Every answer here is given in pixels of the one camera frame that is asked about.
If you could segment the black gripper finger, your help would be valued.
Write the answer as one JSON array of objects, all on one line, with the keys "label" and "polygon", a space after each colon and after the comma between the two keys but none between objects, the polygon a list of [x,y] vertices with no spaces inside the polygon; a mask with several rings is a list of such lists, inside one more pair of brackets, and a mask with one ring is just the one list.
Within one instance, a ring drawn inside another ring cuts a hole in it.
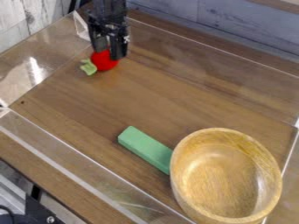
[{"label": "black gripper finger", "polygon": [[128,33],[112,33],[109,35],[109,51],[111,59],[121,60],[127,56],[127,47],[128,47]]},{"label": "black gripper finger", "polygon": [[91,26],[88,28],[88,35],[95,52],[101,53],[105,51],[108,49],[107,31]]}]

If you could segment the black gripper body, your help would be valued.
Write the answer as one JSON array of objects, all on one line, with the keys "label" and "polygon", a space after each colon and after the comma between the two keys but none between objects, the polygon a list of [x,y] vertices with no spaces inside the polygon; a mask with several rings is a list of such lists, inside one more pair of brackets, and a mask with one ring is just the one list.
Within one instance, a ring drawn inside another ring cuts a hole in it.
[{"label": "black gripper body", "polygon": [[112,33],[127,32],[128,33],[128,42],[129,42],[129,32],[127,24],[127,13],[112,13],[107,16],[96,15],[95,13],[88,14],[88,28],[97,27],[101,30],[107,31],[107,41]]}]

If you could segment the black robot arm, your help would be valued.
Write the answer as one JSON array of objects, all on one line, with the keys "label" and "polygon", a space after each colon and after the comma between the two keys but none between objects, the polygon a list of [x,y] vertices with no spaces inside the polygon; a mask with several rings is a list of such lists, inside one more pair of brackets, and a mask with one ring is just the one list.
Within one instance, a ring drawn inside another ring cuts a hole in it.
[{"label": "black robot arm", "polygon": [[92,0],[88,12],[88,36],[96,53],[109,50],[109,58],[127,56],[129,31],[127,23],[127,0]]}]

